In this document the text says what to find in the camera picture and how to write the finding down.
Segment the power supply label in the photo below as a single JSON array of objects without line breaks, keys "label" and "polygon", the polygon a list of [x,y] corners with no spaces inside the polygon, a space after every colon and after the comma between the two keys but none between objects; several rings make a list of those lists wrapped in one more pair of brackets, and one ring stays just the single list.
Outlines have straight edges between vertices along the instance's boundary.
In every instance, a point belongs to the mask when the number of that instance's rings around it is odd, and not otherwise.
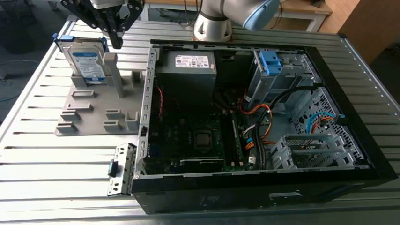
[{"label": "power supply label", "polygon": [[92,52],[75,52],[72,57],[82,76],[90,83],[100,83],[106,79],[103,67],[98,64],[98,54]]},{"label": "power supply label", "polygon": [[178,55],[175,57],[176,68],[210,68],[208,57],[204,55]]}]

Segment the hard drive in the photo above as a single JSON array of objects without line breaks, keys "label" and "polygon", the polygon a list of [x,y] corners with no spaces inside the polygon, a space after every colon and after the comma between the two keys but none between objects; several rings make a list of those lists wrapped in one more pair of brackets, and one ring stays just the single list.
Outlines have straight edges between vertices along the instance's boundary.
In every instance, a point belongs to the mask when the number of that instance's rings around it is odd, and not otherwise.
[{"label": "hard drive", "polygon": [[104,53],[108,52],[106,38],[79,38],[63,35],[55,38],[75,76],[83,76],[87,84],[104,84],[110,71],[103,65]]}]

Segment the expansion slot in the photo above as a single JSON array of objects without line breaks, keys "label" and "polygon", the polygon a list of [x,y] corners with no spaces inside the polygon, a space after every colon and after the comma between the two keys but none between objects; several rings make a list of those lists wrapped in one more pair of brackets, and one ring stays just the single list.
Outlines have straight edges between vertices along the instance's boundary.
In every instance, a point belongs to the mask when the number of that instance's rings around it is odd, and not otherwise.
[{"label": "expansion slot", "polygon": [[235,166],[235,133],[232,129],[232,121],[230,119],[230,115],[227,114],[220,116],[220,131],[226,148],[226,163],[228,166]]},{"label": "expansion slot", "polygon": [[234,125],[234,132],[235,132],[235,155],[236,155],[236,159],[238,159],[238,165],[243,166],[243,153],[242,153],[242,143],[240,143],[240,132],[238,129],[238,119],[236,119],[236,114],[235,112],[231,112],[232,114],[232,125]]}]

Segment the motherboard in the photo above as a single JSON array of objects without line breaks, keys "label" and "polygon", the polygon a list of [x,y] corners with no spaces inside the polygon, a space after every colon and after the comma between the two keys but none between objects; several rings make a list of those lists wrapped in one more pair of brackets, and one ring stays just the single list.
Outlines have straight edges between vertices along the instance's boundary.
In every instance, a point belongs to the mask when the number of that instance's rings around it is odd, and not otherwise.
[{"label": "motherboard", "polygon": [[235,112],[167,114],[151,131],[147,174],[210,173],[252,169]]}]

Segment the blue hard drive label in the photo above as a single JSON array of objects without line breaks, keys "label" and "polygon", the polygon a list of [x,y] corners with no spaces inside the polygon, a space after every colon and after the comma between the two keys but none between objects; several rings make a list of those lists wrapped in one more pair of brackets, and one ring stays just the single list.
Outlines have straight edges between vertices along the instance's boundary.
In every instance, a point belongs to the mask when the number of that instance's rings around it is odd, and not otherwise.
[{"label": "blue hard drive label", "polygon": [[74,52],[74,61],[82,76],[88,83],[102,83],[106,80],[102,65],[98,64],[99,56],[94,52]]},{"label": "blue hard drive label", "polygon": [[98,57],[98,54],[96,53],[83,53],[83,52],[75,52],[72,53],[74,56],[78,56],[78,57]]}]

